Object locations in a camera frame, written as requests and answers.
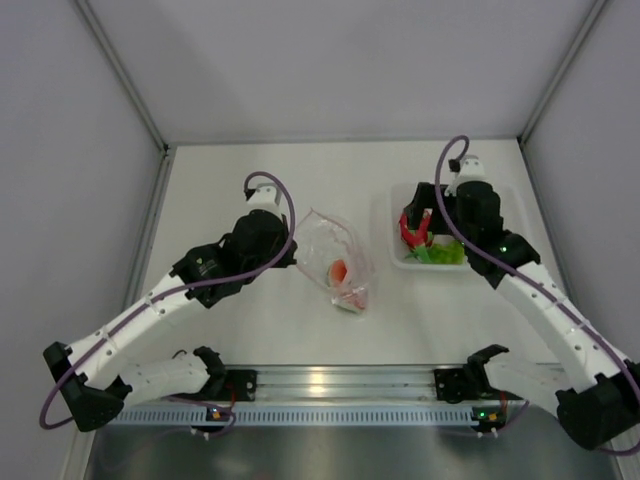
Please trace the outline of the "red fake food piece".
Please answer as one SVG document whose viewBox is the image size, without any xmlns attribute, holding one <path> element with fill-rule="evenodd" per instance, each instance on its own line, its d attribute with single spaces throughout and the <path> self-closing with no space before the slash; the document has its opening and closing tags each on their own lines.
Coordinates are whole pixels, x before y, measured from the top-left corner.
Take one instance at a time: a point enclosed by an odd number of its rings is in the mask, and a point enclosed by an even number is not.
<svg viewBox="0 0 640 480">
<path fill-rule="evenodd" d="M 409 216 L 406 212 L 401 214 L 399 220 L 400 237 L 410 252 L 418 248 L 429 248 L 433 245 L 434 235 L 429 231 L 431 214 L 429 211 L 423 213 L 422 220 L 416 229 L 409 227 Z"/>
</svg>

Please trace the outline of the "green fake grapes bunch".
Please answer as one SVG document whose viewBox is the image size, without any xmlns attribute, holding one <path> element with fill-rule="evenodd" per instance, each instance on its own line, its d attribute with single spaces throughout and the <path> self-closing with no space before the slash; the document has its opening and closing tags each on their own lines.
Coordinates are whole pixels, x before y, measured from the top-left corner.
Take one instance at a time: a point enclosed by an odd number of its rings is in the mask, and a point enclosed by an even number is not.
<svg viewBox="0 0 640 480">
<path fill-rule="evenodd" d="M 466 256 L 463 246 L 453 241 L 446 245 L 433 243 L 421 244 L 410 249 L 405 259 L 414 259 L 427 265 L 462 265 Z"/>
</svg>

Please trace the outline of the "clear zip top bag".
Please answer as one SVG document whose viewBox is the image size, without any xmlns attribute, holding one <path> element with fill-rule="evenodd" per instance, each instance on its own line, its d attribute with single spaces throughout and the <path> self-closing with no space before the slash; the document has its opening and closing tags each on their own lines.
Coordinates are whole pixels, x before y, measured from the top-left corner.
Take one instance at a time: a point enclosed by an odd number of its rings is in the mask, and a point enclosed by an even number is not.
<svg viewBox="0 0 640 480">
<path fill-rule="evenodd" d="M 318 286 L 333 306 L 364 313 L 374 266 L 368 248 L 345 219 L 310 210 L 296 226 L 298 270 Z"/>
</svg>

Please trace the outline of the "fake watermelon slice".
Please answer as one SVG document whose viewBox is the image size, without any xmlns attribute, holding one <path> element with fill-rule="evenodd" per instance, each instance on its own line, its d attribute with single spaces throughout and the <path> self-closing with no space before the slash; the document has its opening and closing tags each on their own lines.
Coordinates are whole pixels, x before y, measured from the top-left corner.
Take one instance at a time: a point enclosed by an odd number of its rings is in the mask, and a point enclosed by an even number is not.
<svg viewBox="0 0 640 480">
<path fill-rule="evenodd" d="M 351 276 L 351 270 L 343 259 L 335 260 L 327 273 L 327 286 L 334 306 L 352 313 L 363 313 L 368 302 L 365 286 L 358 285 Z"/>
</svg>

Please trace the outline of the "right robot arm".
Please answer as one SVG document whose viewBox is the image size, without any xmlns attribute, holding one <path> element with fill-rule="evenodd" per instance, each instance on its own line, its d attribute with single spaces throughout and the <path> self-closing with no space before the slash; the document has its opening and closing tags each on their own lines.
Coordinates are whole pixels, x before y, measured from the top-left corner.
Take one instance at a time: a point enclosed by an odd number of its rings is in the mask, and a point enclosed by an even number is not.
<svg viewBox="0 0 640 480">
<path fill-rule="evenodd" d="M 420 182 L 401 218 L 424 233 L 461 241 L 472 271 L 519 311 L 562 367 L 556 373 L 492 344 L 462 366 L 463 398 L 513 394 L 554 416 L 585 450 L 605 451 L 638 426 L 638 363 L 578 311 L 531 244 L 505 228 L 501 199 L 489 183 Z"/>
</svg>

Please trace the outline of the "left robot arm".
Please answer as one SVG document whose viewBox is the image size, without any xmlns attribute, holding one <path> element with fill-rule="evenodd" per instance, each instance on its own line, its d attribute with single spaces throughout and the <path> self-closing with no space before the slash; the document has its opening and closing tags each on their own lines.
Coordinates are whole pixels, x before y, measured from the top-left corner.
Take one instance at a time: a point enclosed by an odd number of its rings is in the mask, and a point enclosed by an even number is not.
<svg viewBox="0 0 640 480">
<path fill-rule="evenodd" d="M 136 356 L 184 321 L 240 292 L 269 268 L 294 264 L 294 217 L 254 209 L 218 242 L 194 247 L 147 295 L 93 334 L 71 344 L 54 342 L 43 357 L 79 431 L 97 430 L 123 410 L 176 396 L 219 397 L 227 369 L 217 352 L 201 346 L 143 365 Z"/>
</svg>

